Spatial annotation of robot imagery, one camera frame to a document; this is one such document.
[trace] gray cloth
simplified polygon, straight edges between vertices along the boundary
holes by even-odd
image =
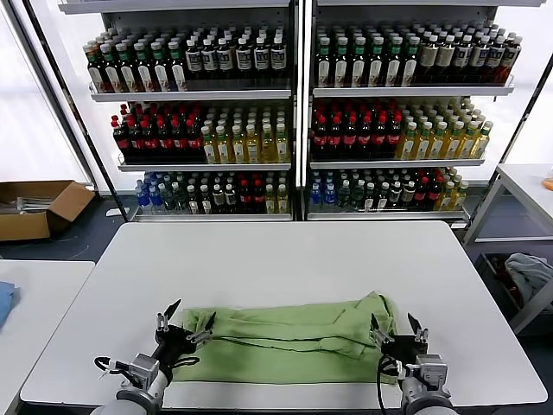
[[[520,291],[523,305],[553,279],[553,266],[549,265],[545,258],[513,253],[505,261],[505,268]],[[553,304],[547,306],[543,313],[553,314]]]

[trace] blue cloth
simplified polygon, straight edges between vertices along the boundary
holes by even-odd
[[[11,300],[14,296],[16,287],[12,283],[0,281],[0,328],[8,318],[11,310]]]

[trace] white table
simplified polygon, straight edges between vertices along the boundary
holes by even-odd
[[[186,307],[328,303],[381,291],[429,328],[458,406],[543,402],[541,380],[448,226],[429,222],[130,223],[123,225],[68,311],[22,399],[103,405],[121,384],[92,360],[155,349],[156,312]],[[396,386],[384,386],[398,407]],[[170,385],[170,409],[378,408],[374,384]]]
[[[474,242],[520,242],[524,240],[545,241],[553,237],[486,238],[478,239],[480,230],[493,212],[493,206],[508,190],[526,208],[535,213],[546,226],[553,229],[553,192],[546,189],[542,181],[551,169],[551,164],[499,164],[499,178],[490,189],[484,203],[474,217],[463,240],[465,246]],[[528,323],[553,301],[553,281],[546,284],[518,313],[510,325],[519,333]]]
[[[0,281],[18,289],[0,329],[0,413],[16,409],[23,383],[93,268],[93,262],[0,260]]]

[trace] cardboard box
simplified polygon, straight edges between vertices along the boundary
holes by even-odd
[[[73,181],[0,183],[0,202],[11,203],[17,196],[55,200],[45,212],[0,214],[0,241],[49,238],[65,231],[94,193]]]

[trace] green towel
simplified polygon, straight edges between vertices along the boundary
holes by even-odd
[[[182,325],[201,330],[214,311],[213,339],[194,354],[200,362],[177,368],[174,381],[375,382],[381,353],[369,336],[371,314],[383,331],[396,330],[390,302],[375,292],[345,303],[184,310]]]

